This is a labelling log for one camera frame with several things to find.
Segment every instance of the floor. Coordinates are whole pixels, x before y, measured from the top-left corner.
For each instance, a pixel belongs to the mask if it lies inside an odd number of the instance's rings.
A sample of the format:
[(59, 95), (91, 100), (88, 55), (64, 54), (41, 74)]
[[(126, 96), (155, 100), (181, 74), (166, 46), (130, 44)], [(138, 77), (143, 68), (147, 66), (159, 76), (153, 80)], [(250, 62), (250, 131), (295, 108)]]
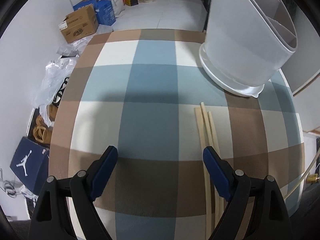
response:
[(125, 5), (112, 25), (115, 31), (132, 29), (178, 29), (202, 32), (206, 10), (200, 0), (156, 0)]

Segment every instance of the blue gripper pad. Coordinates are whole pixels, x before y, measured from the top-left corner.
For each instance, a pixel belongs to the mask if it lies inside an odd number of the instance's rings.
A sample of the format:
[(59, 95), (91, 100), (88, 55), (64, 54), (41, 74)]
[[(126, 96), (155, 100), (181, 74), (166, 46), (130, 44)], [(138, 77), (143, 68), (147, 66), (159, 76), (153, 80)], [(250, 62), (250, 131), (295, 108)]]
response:
[(116, 166), (118, 160), (118, 150), (116, 147), (109, 146), (106, 151), (111, 150), (108, 156), (105, 158), (103, 163), (100, 163), (100, 168), (95, 173), (95, 176), (91, 182), (91, 192), (90, 198), (92, 201), (95, 201), (97, 197), (100, 197), (103, 193), (104, 188), (107, 185), (107, 182), (111, 176), (111, 173)]
[(219, 196), (225, 198), (225, 200), (229, 202), (232, 198), (231, 185), (233, 182), (229, 180), (230, 176), (228, 175), (230, 175), (230, 172), (233, 172), (232, 167), (226, 161), (221, 160), (211, 146), (206, 147), (203, 150), (203, 161)]

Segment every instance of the round table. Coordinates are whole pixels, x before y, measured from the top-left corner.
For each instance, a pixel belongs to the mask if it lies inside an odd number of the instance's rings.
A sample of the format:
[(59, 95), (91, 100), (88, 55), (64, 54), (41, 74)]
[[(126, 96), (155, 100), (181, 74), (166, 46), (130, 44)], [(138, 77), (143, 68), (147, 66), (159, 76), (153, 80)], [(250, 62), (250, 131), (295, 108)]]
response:
[[(212, 112), (221, 158), (234, 169), (261, 179), (274, 176), (283, 194), (304, 171), (300, 119), (282, 71), (258, 98), (232, 95), (201, 66), (204, 38), (205, 33), (172, 29), (97, 35), (69, 79), (54, 124), (49, 174), (71, 177), (107, 146), (117, 147), (116, 168), (94, 202), (113, 239), (205, 239), (194, 112), (200, 102)], [(302, 186), (287, 198), (289, 215), (301, 191)], [(84, 238), (72, 201), (69, 207), (75, 231)]]

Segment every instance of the blue cardboard box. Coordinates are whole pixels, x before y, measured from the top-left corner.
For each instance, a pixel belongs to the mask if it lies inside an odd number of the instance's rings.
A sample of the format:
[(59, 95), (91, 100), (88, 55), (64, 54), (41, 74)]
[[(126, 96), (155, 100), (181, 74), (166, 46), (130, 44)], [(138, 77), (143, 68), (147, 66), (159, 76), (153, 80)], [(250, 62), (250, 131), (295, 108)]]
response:
[(10, 168), (33, 194), (39, 195), (48, 177), (49, 149), (23, 137), (11, 160)]
[(99, 24), (111, 26), (116, 22), (115, 13), (113, 11), (112, 2), (109, 0), (86, 0), (77, 3), (73, 9), (76, 11), (83, 6), (93, 5)]

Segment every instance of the white bin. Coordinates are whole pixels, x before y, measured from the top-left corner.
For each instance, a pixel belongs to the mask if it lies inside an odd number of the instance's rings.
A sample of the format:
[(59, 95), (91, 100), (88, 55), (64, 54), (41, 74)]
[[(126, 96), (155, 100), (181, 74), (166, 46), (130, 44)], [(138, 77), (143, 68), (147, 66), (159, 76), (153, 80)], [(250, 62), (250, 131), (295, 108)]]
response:
[(296, 31), (281, 0), (211, 0), (199, 54), (223, 89), (257, 98), (296, 48)]

